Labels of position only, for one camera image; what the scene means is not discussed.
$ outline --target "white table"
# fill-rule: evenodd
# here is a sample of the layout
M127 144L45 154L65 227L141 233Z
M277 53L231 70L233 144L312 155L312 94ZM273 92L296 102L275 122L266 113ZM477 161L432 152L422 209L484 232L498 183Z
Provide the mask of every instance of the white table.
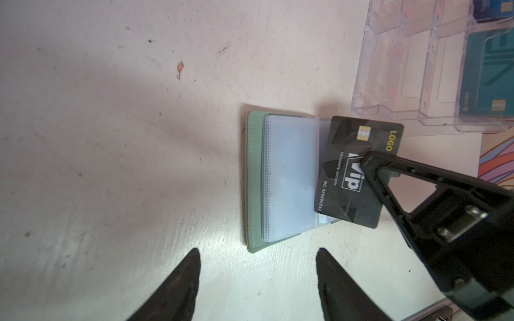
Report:
M3 1L0 318L125 320L192 247L194 320L321 320L319 247L393 319L440 299L386 212L246 250L244 104L351 115L367 9ZM479 150L465 134L399 154L475 175Z

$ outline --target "white tabletop surface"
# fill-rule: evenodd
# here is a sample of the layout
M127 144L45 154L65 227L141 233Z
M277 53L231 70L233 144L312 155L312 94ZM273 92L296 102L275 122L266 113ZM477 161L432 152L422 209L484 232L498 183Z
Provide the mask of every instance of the white tabletop surface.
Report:
M386 211L244 241L246 104L351 115L368 4L2 1L0 318L123 321L193 247L194 320L321 320L319 247L395 320L440 299ZM479 151L464 134L399 154L476 175Z

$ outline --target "card chip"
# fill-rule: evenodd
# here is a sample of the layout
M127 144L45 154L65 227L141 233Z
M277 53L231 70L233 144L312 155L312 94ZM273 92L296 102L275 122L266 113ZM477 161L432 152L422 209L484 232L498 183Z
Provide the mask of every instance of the card chip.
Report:
M511 12L514 11L514 2L504 2L502 3L502 12Z
M505 99L495 99L492 101L492 111L505 111L505 107L507 107L507 101Z
M371 127L359 126L359 132L357 132L357 139L367 141L370 138Z

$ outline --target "black vip card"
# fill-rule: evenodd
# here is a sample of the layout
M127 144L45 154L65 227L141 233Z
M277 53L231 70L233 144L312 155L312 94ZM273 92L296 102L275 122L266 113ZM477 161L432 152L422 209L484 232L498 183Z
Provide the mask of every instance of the black vip card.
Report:
M366 181L360 162L371 150L396 155L402 134L402 124L332 117L315 211L376 228L382 203Z

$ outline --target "colorful wavy pattern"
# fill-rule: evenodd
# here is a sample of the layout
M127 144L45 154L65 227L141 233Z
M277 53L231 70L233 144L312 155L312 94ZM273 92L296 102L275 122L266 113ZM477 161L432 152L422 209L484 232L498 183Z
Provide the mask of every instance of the colorful wavy pattern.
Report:
M483 135L478 177L514 190L514 130L509 131L507 138L505 133Z

